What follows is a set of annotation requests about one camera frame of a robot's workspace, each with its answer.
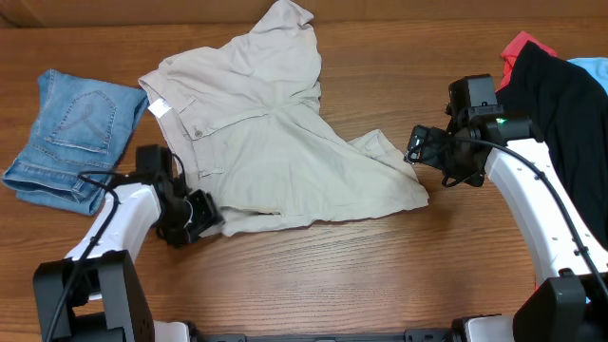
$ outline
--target tabletop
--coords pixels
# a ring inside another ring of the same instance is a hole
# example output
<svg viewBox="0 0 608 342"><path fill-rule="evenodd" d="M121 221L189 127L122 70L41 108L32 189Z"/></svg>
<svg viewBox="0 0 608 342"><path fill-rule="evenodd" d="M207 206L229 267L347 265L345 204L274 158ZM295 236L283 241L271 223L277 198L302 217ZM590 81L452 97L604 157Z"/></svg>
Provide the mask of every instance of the tabletop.
<svg viewBox="0 0 608 342"><path fill-rule="evenodd" d="M218 48L252 25L0 30L0 167L24 147L49 68L137 86L162 59ZM608 56L605 18L319 23L321 116L348 141L380 128L404 149L416 124L445 127L447 86L502 77L503 48L524 29L561 58ZM146 112L135 147L164 144ZM533 293L534 270L497 188L445 189L441 172L414 167L429 205L385 218L209 237L180 249L150 233L136 262L156 320L205 333L401 332L474 314L513 314ZM38 341L32 276L61 259L94 218L22 202L0 186L0 340ZM100 303L79 312L94 312Z"/></svg>

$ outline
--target black garment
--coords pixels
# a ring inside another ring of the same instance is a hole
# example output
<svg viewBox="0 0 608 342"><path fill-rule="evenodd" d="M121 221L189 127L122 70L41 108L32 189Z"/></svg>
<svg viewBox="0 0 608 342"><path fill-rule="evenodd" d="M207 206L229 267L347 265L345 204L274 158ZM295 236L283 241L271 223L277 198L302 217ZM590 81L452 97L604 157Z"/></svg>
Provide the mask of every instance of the black garment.
<svg viewBox="0 0 608 342"><path fill-rule="evenodd" d="M563 187L608 248L608 95L585 69L528 42L511 82L497 92L505 110L530 115L544 133Z"/></svg>

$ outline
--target red garment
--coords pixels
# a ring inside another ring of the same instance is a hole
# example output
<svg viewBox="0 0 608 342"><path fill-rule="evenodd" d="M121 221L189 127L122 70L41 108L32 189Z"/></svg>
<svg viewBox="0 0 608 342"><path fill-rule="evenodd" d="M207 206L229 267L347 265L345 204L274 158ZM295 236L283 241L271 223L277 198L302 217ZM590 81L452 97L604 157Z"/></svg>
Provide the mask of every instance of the red garment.
<svg viewBox="0 0 608 342"><path fill-rule="evenodd" d="M501 81L501 86L499 86L499 90L509 84L511 81L511 71L513 71L513 66L515 65L515 61L517 57L522 52L522 48L527 42L532 42L538 45L540 48L545 50L548 54L553 57L558 57L558 53L552 49L551 47L546 46L545 44L536 40L536 38L529 35L526 31L521 31L515 39L508 46L504 48L503 53L501 53L501 57L503 57L504 61L504 70L503 70L503 80Z"/></svg>

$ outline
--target blue garment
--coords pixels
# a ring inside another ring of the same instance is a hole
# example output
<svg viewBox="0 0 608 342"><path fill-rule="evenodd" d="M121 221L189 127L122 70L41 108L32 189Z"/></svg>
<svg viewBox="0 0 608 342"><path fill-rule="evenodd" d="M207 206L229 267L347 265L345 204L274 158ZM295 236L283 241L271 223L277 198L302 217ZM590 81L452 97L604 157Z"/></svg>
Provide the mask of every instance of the blue garment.
<svg viewBox="0 0 608 342"><path fill-rule="evenodd" d="M608 94L608 58L575 58L568 62L587 70Z"/></svg>
<svg viewBox="0 0 608 342"><path fill-rule="evenodd" d="M107 171L121 158L147 108L141 89L81 79L56 70L38 78L40 112L28 144L2 181L17 198L93 215L102 189L78 179ZM90 176L108 183L109 176Z"/></svg>

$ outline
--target garment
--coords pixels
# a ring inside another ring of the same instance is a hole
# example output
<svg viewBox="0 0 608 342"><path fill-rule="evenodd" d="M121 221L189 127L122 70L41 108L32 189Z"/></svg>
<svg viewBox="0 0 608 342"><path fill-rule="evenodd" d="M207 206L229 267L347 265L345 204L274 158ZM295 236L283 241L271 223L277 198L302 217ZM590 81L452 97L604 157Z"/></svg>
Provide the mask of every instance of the garment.
<svg viewBox="0 0 608 342"><path fill-rule="evenodd" d="M580 216L608 247L608 95L582 67L527 43L509 85L507 111L528 113L544 133L551 162Z"/></svg>
<svg viewBox="0 0 608 342"><path fill-rule="evenodd" d="M348 144L319 116L312 19L279 0L248 34L169 57L140 79L151 103L171 106L158 118L162 133L189 186L214 197L224 235L378 218L428 203L380 131Z"/></svg>
<svg viewBox="0 0 608 342"><path fill-rule="evenodd" d="M587 70L608 93L608 58L575 58L568 60L575 66L579 66Z"/></svg>
<svg viewBox="0 0 608 342"><path fill-rule="evenodd" d="M104 193L78 173L117 164L147 107L145 92L53 69L38 85L40 112L2 181L20 200L92 215ZM109 181L105 175L90 177Z"/></svg>
<svg viewBox="0 0 608 342"><path fill-rule="evenodd" d="M527 42L533 42L553 57L558 56L558 53L554 49L539 42L538 40L536 40L536 38L528 34L526 31L521 31L515 37L515 39L513 39L511 43L509 43L509 45L504 48L503 53L501 53L501 57L503 57L504 59L504 76L498 89L502 89L509 84L509 81L511 80L511 72L513 70L513 66L515 65L515 61L517 60L518 56L520 55L520 52L522 51L522 48L526 45Z"/></svg>

